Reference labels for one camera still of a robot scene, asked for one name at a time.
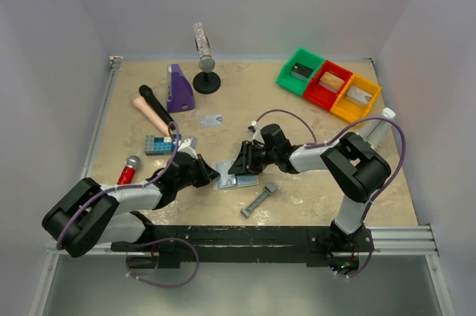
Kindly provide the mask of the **silver credit card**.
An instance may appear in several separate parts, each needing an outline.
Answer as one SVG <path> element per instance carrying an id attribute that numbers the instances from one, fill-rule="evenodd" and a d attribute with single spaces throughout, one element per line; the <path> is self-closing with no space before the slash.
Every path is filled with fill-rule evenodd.
<path id="1" fill-rule="evenodd" d="M 222 125 L 222 116 L 217 115 L 205 115 L 200 117 L 200 126 L 202 128 L 211 128 Z"/>

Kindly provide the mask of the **white gold credit card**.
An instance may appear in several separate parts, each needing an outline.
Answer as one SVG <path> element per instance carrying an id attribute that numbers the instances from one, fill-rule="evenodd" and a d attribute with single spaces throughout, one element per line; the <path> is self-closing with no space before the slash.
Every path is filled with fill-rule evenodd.
<path id="1" fill-rule="evenodd" d="M 238 185 L 237 177 L 235 175 L 221 174 L 216 182 L 216 186 L 219 190 L 234 188 Z"/>

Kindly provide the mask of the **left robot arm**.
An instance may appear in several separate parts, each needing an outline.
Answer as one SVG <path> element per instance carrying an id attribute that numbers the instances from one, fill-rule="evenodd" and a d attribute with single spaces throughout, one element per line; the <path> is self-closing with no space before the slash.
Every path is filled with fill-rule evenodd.
<path id="1" fill-rule="evenodd" d="M 42 228 L 57 248 L 78 258 L 103 242 L 136 242 L 146 223 L 139 210 L 158 210 L 187 187 L 200 188 L 220 177 L 201 155 L 177 152 L 165 168 L 137 184 L 98 184 L 79 180 L 43 217 Z"/>

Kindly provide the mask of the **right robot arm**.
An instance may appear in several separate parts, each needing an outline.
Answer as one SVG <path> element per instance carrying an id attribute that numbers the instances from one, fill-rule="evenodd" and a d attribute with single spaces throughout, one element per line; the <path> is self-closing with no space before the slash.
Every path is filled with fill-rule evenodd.
<path id="1" fill-rule="evenodd" d="M 344 193 L 332 224 L 345 235 L 361 228 L 370 197 L 390 177 L 388 162 L 360 135 L 348 132 L 329 147 L 308 149 L 293 145 L 276 123 L 257 132 L 260 139 L 243 141 L 230 175 L 259 175 L 269 165 L 281 172 L 298 174 L 328 170 Z"/>

